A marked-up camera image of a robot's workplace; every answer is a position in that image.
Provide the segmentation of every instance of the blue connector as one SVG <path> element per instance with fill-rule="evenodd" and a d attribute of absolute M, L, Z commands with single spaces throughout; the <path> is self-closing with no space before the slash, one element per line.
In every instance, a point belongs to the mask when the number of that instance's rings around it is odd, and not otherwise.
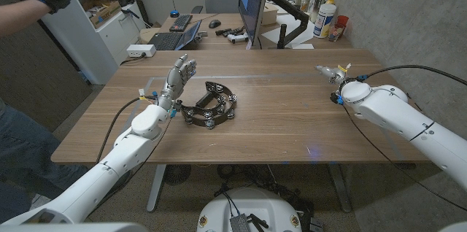
<path fill-rule="evenodd" d="M 360 81 L 364 81 L 364 80 L 368 79 L 368 75 L 359 75 L 357 77 L 357 79 L 360 80 Z"/>
<path fill-rule="evenodd" d="M 338 98 L 337 98 L 337 104 L 344 105 L 344 100 L 342 100 L 342 96 L 338 96 Z"/>

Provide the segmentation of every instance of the concrete wall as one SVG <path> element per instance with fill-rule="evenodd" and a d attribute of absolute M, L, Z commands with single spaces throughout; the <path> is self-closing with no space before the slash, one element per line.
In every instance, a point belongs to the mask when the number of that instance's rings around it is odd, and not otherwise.
<path fill-rule="evenodd" d="M 336 5 L 339 15 L 350 18 L 345 35 L 353 46 L 369 49 L 384 66 L 419 64 L 467 80 L 467 0 L 336 0 Z M 427 116 L 467 139 L 465 85 L 423 70 L 392 75 Z"/>

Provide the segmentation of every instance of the computer mouse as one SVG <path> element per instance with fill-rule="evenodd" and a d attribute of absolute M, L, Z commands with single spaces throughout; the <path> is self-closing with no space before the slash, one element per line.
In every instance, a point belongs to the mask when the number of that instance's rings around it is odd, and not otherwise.
<path fill-rule="evenodd" d="M 209 23 L 209 27 L 210 28 L 216 28 L 220 25 L 220 21 L 219 20 L 213 20 Z"/>
<path fill-rule="evenodd" d="M 178 13 L 178 11 L 172 10 L 172 11 L 170 12 L 170 17 L 171 17 L 171 18 L 178 18 L 178 16 L 180 16 L 180 13 Z"/>

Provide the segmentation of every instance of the white robotic arm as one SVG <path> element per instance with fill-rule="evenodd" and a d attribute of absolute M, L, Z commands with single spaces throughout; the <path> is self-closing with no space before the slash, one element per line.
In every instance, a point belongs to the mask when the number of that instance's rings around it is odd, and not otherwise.
<path fill-rule="evenodd" d="M 317 70 L 340 85 L 337 102 L 346 104 L 355 116 L 395 132 L 413 144 L 427 158 L 467 189 L 467 141 L 435 123 L 408 104 L 397 87 L 370 85 L 345 77 L 346 70 L 317 66 Z"/>
<path fill-rule="evenodd" d="M 158 98 L 137 115 L 131 127 L 114 143 L 114 148 L 97 165 L 65 190 L 59 197 L 39 208 L 21 214 L 2 225 L 24 223 L 81 223 L 127 171 L 144 162 L 163 136 L 165 123 L 186 82 L 196 73 L 194 60 L 183 64 L 187 55 L 175 63 Z"/>

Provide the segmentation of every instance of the monitor arm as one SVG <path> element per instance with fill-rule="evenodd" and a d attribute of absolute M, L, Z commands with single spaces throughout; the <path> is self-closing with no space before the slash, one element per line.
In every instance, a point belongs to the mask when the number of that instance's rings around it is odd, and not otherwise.
<path fill-rule="evenodd" d="M 306 30 L 308 26 L 309 16 L 302 12 L 297 7 L 293 6 L 289 1 L 286 0 L 272 0 L 277 6 L 283 8 L 286 12 L 292 15 L 296 20 L 300 20 L 300 26 L 290 32 L 287 36 L 285 36 L 285 30 L 287 29 L 286 24 L 282 24 L 280 26 L 280 35 L 279 41 L 277 42 L 277 49 L 284 49 L 285 45 L 292 42 L 298 35 Z"/>

